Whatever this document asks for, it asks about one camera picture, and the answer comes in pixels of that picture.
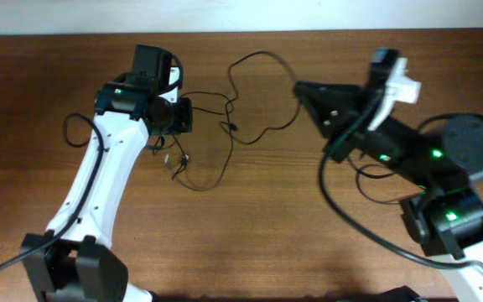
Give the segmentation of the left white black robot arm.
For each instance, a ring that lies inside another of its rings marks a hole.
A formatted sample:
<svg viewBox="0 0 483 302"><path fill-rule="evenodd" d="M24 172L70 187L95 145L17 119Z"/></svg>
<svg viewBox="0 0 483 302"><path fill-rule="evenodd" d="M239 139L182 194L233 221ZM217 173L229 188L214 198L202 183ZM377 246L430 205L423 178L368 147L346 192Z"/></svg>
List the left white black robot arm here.
<svg viewBox="0 0 483 302"><path fill-rule="evenodd" d="M27 234L23 266L38 301L155 301L129 281L112 252L122 194L152 136L188 133L191 102L179 98L183 67L165 49L139 44L132 69L96 94L91 137L68 195L44 234Z"/></svg>

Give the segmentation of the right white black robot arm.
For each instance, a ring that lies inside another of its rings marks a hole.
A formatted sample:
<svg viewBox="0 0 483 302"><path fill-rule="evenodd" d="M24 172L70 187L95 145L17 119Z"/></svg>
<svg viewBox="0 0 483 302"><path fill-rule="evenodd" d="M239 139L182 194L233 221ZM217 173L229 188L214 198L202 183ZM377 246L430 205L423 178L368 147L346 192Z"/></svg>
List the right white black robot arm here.
<svg viewBox="0 0 483 302"><path fill-rule="evenodd" d="M402 221L422 248L413 254L349 216L330 194L325 201L350 227L396 255L439 270L460 301L483 301L483 116L438 116L432 131L389 116L397 88L299 81L295 96L328 139L323 160L341 162L354 150L419 188L402 198Z"/></svg>

